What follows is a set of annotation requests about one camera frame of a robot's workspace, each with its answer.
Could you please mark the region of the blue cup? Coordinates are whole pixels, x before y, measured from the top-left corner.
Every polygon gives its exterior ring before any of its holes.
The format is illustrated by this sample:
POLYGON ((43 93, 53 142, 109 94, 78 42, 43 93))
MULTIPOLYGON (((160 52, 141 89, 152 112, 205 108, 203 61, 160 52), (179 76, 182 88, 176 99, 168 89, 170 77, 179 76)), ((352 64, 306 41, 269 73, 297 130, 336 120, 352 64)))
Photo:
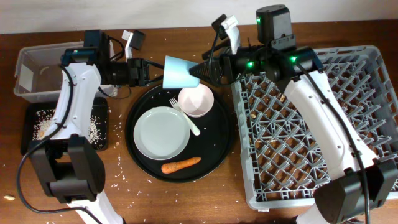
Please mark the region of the blue cup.
POLYGON ((195 88, 199 85, 200 79, 190 75, 189 69, 197 63, 188 60, 165 57, 164 75, 162 86, 165 89, 195 88))

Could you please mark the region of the rice and peanut waste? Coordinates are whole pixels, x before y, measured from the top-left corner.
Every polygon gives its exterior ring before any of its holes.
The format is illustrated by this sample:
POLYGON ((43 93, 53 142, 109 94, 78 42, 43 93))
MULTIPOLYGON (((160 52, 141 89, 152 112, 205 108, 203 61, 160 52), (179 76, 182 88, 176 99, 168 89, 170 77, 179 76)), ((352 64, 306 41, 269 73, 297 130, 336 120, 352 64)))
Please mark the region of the rice and peanut waste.
MULTIPOLYGON (((42 140, 44 138, 44 134, 50 127, 50 123, 54 113, 54 109, 39 110, 35 113, 37 119, 34 121, 32 134, 33 140, 42 140)), ((91 115, 90 125, 88 129, 88 140, 91 144, 94 144, 97 147, 103 147, 104 145, 103 143, 101 143, 101 141, 104 141, 104 138, 102 137, 102 134, 98 127, 98 125, 100 124, 101 123, 99 122, 99 117, 91 115)))

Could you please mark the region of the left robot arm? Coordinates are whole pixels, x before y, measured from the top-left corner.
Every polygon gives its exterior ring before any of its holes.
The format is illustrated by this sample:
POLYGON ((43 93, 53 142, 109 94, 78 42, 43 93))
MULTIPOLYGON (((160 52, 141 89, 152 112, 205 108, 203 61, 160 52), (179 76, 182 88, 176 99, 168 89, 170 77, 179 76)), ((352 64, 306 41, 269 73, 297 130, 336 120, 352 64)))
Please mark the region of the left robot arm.
POLYGON ((144 33, 125 31, 124 38, 127 44, 113 55, 111 36, 102 30, 87 30, 83 46, 68 48, 62 55, 63 82, 53 119, 44 138, 31 142, 17 170, 17 193, 33 212, 50 213, 34 208, 22 193, 20 174, 26 160, 31 161, 46 196, 55 197, 67 205, 54 213, 76 211, 85 223, 125 222, 107 198, 105 167, 88 140, 94 98, 102 84, 150 85, 153 80, 149 77, 148 67, 165 67, 132 57, 132 50, 141 48, 144 33))

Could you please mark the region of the orange carrot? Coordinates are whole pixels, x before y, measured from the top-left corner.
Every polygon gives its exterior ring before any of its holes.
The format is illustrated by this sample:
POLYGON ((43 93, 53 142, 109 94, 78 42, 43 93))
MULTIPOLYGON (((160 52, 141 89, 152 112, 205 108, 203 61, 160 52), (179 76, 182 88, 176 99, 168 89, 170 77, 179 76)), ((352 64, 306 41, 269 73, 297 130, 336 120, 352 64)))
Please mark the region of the orange carrot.
POLYGON ((170 162, 161 166, 161 171, 164 174, 171 174, 184 168, 193 166, 201 161, 201 157, 193 157, 184 161, 170 162))

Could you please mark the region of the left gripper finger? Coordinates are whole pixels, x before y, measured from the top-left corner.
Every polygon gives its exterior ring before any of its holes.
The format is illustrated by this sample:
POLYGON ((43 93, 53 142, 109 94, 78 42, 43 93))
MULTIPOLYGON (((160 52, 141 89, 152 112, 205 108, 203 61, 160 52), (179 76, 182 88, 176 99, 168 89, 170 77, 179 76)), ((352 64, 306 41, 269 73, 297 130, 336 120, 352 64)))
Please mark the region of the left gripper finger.
POLYGON ((152 85, 153 83, 160 81, 164 78, 164 76, 155 77, 153 80, 146 80, 146 86, 152 85))
POLYGON ((164 70, 164 65, 162 65, 162 64, 159 64, 159 63, 156 63, 156 62, 153 62, 153 61, 150 61, 150 60, 146 60, 146 59, 144 59, 144 62, 145 62, 146 64, 148 64, 148 65, 152 65, 152 66, 154 66, 154 67, 157 67, 157 68, 159 68, 159 69, 164 70))

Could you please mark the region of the pink bowl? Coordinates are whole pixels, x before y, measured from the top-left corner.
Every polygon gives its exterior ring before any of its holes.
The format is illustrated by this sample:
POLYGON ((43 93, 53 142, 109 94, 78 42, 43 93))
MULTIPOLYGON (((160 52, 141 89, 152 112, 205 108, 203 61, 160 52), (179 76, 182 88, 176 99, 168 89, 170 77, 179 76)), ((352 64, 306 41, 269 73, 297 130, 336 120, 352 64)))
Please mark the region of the pink bowl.
POLYGON ((193 118, 199 118, 212 109, 215 98, 209 87, 199 84, 195 88, 183 88, 177 101, 183 112, 193 118))

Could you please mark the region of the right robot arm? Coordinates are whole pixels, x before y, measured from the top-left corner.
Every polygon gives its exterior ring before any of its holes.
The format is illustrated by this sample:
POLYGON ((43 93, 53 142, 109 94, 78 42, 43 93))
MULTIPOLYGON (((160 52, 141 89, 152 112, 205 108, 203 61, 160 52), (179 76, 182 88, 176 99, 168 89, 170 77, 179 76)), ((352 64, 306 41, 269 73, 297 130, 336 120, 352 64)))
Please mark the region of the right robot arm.
POLYGON ((217 39, 229 39, 231 50, 210 57, 210 78, 229 83, 247 73, 264 73, 296 107, 318 144, 330 182, 316 189, 314 204, 297 223, 343 223, 358 215, 369 218, 381 207, 397 178, 392 160, 381 161, 359 137, 335 98, 323 65, 310 47, 297 47, 290 12, 283 5, 256 11, 259 45, 242 47, 238 22, 221 15, 212 26, 217 39))

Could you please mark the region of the light grey plate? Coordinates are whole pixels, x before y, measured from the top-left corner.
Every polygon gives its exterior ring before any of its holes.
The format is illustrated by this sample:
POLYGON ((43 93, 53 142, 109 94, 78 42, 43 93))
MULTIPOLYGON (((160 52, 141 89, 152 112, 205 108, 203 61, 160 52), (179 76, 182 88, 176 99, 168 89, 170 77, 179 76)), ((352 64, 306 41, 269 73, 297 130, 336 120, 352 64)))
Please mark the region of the light grey plate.
POLYGON ((158 106, 144 112, 133 131, 133 140, 139 152, 158 161, 180 154, 189 139, 187 121, 180 112, 167 106, 158 106))

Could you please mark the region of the white plastic fork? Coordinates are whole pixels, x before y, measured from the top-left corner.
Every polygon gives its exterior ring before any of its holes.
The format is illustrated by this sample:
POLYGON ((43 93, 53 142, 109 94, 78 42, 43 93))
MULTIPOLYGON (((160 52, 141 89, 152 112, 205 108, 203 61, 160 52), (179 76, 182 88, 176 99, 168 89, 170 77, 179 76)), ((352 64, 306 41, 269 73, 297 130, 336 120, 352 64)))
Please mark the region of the white plastic fork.
POLYGON ((193 121, 183 112, 183 110, 181 109, 178 101, 175 98, 171 98, 170 100, 170 104, 172 105, 172 107, 174 109, 176 109, 177 111, 181 112, 181 114, 183 115, 183 117, 186 119, 189 128, 191 130, 191 132, 195 135, 195 136, 199 136, 200 135, 200 130, 198 129, 198 127, 193 123, 193 121))

